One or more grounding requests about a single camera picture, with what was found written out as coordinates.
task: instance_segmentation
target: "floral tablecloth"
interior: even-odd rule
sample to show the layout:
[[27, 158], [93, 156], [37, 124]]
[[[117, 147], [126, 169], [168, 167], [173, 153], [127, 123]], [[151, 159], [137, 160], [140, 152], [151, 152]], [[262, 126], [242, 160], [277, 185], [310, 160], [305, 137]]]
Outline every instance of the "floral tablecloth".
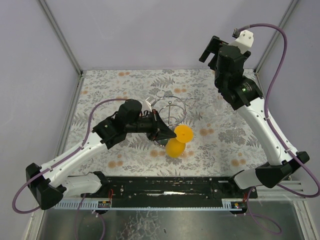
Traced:
[[[255, 78], [251, 69], [245, 75]], [[214, 72], [209, 69], [87, 71], [66, 149], [83, 139], [89, 113], [97, 103], [113, 98], [142, 102], [147, 97], [164, 94], [185, 101], [183, 124], [194, 133], [180, 157], [167, 156], [145, 134], [133, 133], [86, 161], [73, 174], [102, 171], [108, 176], [232, 176], [267, 161], [250, 127], [218, 93]], [[115, 101], [100, 106], [91, 126], [112, 115], [122, 103]]]

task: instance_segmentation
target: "metal floor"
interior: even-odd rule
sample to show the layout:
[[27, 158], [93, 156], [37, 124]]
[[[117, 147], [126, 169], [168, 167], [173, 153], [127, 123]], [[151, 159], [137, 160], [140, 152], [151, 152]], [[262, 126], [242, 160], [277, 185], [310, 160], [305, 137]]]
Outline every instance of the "metal floor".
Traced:
[[[251, 202], [252, 212], [279, 223], [283, 234], [272, 235], [257, 226], [250, 216], [232, 216], [226, 211], [109, 211], [104, 240], [303, 240], [294, 206], [290, 202]], [[47, 210], [38, 240], [74, 240], [75, 210]], [[267, 228], [272, 223], [260, 219]], [[78, 215], [79, 240], [99, 240], [100, 218], [90, 211]]]

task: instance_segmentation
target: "wire frame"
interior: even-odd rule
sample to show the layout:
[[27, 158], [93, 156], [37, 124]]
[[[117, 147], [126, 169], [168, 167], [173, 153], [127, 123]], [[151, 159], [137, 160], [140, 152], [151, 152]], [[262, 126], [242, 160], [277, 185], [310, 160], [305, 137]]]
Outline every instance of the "wire frame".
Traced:
[[[187, 106], [186, 103], [183, 99], [180, 97], [174, 96], [174, 95], [164, 95], [164, 96], [158, 96], [156, 95], [159, 99], [157, 99], [151, 106], [152, 108], [155, 107], [155, 105], [159, 105], [160, 102], [163, 102], [165, 100], [168, 100], [167, 104], [161, 107], [158, 111], [159, 115], [161, 116], [161, 112], [163, 112], [164, 109], [168, 109], [168, 116], [167, 117], [161, 117], [166, 123], [166, 125], [171, 128], [172, 130], [176, 128], [179, 124], [181, 124], [187, 115]], [[181, 110], [182, 114], [180, 116], [173, 116], [172, 115], [172, 109], [173, 108], [178, 108]], [[165, 148], [166, 144], [168, 142], [168, 139], [165, 140], [160, 140], [160, 141], [154, 141], [154, 144], [160, 148]]]

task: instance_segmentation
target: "red wire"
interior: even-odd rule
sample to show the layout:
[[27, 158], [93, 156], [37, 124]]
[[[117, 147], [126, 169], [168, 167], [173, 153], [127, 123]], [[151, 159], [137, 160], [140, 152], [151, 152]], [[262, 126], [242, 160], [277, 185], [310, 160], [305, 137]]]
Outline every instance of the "red wire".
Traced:
[[111, 199], [112, 199], [113, 194], [114, 194], [114, 190], [113, 190], [113, 189], [110, 189], [110, 190], [109, 190], [109, 200], [110, 200], [110, 202], [111, 202]]
[[244, 193], [242, 202], [244, 203], [248, 198], [248, 193]]

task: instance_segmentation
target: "orange polka dot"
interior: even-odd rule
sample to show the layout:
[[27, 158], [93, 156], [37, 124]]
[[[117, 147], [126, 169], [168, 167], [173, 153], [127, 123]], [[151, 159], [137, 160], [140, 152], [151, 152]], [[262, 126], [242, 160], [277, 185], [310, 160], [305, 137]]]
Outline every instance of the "orange polka dot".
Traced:
[[231, 160], [231, 165], [234, 166], [234, 167], [238, 167], [239, 166], [239, 162], [237, 159], [232, 159]]
[[208, 135], [208, 130], [202, 128], [202, 129], [200, 130], [200, 135], [201, 135], [201, 136], [207, 136], [207, 135]]
[[154, 157], [154, 158], [157, 157], [158, 156], [158, 151], [157, 150], [151, 150], [150, 156]]
[[115, 167], [116, 167], [116, 162], [115, 161], [110, 161], [109, 163], [108, 163], [108, 167], [110, 168], [110, 169], [114, 169]]
[[180, 158], [185, 159], [187, 157], [187, 153], [184, 151], [181, 153]]
[[245, 159], [243, 159], [243, 158], [242, 158], [242, 159], [240, 159], [240, 163], [241, 163], [242, 165], [245, 165], [245, 164], [246, 164], [246, 162], [247, 162], [247, 161], [246, 161]]

